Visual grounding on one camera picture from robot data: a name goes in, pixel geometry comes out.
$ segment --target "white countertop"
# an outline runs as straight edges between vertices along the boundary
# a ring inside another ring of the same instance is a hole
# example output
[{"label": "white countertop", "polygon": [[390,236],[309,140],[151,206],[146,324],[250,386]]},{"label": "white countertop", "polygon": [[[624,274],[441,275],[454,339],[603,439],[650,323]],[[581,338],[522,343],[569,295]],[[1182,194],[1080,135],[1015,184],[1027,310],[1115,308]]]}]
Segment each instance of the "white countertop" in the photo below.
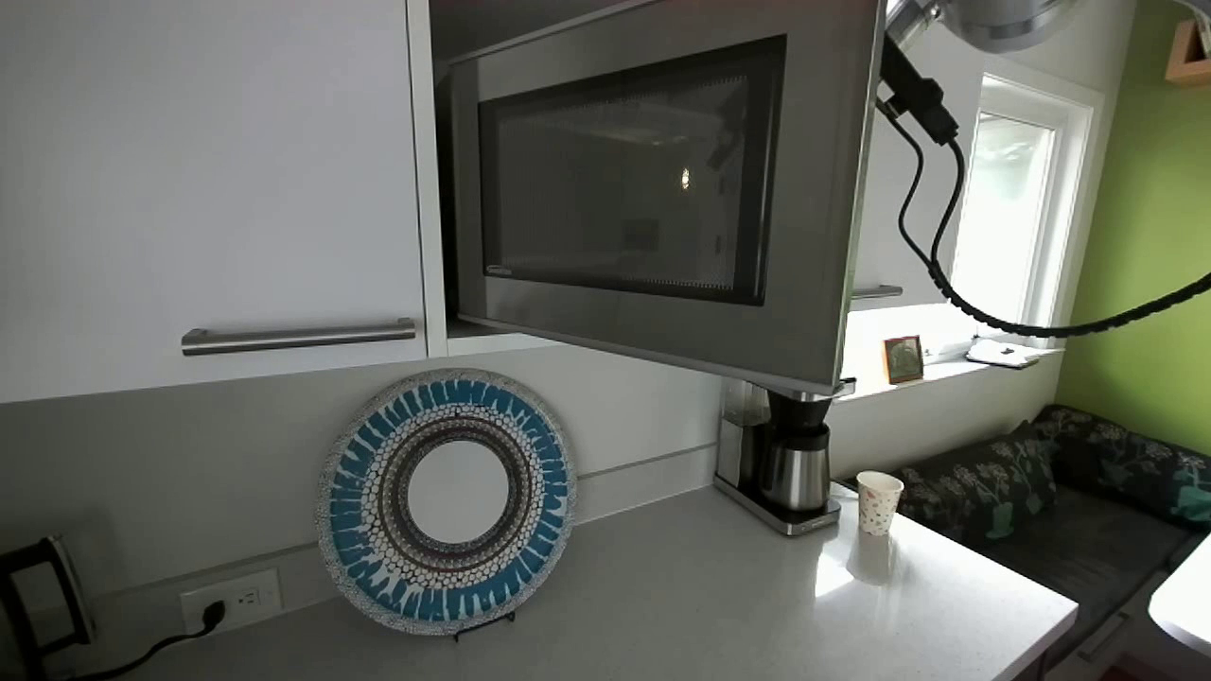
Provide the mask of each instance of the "white countertop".
[{"label": "white countertop", "polygon": [[1211,539],[1150,595],[1145,614],[1186,648],[1211,656]]},{"label": "white countertop", "polygon": [[908,521],[785,540],[720,493],[579,525],[517,621],[454,638],[387,631],[344,602],[216,637],[142,677],[359,681],[989,681],[1027,669],[1075,602]]}]

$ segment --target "small picture frame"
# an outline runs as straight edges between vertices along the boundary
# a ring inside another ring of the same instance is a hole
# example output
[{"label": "small picture frame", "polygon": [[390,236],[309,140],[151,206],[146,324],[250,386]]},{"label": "small picture frame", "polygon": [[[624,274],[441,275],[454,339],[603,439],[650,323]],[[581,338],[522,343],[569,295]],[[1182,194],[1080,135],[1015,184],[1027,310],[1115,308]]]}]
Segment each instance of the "small picture frame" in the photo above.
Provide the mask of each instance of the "small picture frame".
[{"label": "small picture frame", "polygon": [[882,339],[887,377],[894,386],[922,377],[918,338],[889,338]]}]

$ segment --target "microwave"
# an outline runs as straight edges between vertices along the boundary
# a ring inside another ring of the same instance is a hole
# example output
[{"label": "microwave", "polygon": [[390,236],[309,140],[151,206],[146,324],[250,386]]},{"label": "microwave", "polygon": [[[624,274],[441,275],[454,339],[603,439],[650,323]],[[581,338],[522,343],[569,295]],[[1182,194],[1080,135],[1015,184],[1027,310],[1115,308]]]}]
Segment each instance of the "microwave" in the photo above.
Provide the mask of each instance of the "microwave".
[{"label": "microwave", "polygon": [[655,0],[452,73],[457,319],[840,377],[882,0]]}]

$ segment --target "microwave window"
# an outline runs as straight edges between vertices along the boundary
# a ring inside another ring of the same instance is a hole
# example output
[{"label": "microwave window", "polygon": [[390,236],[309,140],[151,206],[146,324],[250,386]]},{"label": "microwave window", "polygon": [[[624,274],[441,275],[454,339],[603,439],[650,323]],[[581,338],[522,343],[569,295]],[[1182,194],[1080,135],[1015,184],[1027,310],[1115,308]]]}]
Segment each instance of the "microwave window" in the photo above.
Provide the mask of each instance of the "microwave window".
[{"label": "microwave window", "polygon": [[479,102],[483,274],[761,304],[785,37]]}]

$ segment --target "decorative plate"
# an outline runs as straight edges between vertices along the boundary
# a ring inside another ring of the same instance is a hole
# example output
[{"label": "decorative plate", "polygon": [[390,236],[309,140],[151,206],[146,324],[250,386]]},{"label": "decorative plate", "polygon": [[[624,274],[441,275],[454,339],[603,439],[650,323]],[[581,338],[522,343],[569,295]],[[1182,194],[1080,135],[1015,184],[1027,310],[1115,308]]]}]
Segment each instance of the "decorative plate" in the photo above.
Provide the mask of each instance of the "decorative plate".
[{"label": "decorative plate", "polygon": [[[372,400],[324,467],[318,507],[320,555],[354,611],[397,631],[452,637],[508,617],[554,574],[575,472],[556,418],[530,391],[430,370]],[[488,507],[488,520],[468,534],[441,525],[463,507]]]}]

